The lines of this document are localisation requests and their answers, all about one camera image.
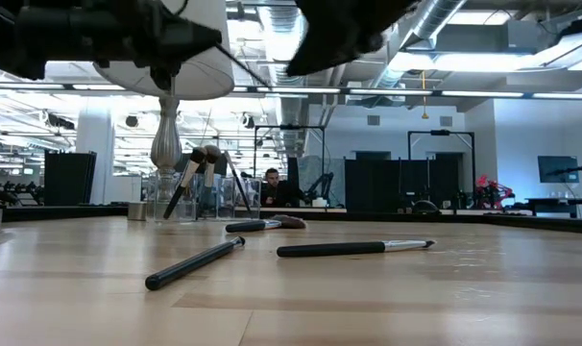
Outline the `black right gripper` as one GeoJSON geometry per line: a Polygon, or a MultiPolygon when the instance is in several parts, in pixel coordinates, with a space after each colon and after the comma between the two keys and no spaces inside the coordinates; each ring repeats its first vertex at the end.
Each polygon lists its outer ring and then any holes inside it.
{"type": "MultiPolygon", "coordinates": [[[[418,0],[296,0],[295,4],[308,21],[327,19],[360,25],[390,25],[419,7],[418,0]]],[[[327,70],[378,51],[383,44],[381,32],[310,24],[285,74],[298,77],[327,70]]]]}

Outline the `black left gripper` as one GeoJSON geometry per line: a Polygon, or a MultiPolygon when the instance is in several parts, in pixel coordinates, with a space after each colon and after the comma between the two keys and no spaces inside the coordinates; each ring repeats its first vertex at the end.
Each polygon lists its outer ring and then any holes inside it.
{"type": "Polygon", "coordinates": [[[192,21],[172,24],[172,62],[162,55],[174,15],[160,1],[0,1],[0,69],[42,80],[50,61],[148,67],[157,87],[172,88],[176,63],[214,48],[222,33],[192,21]]]}

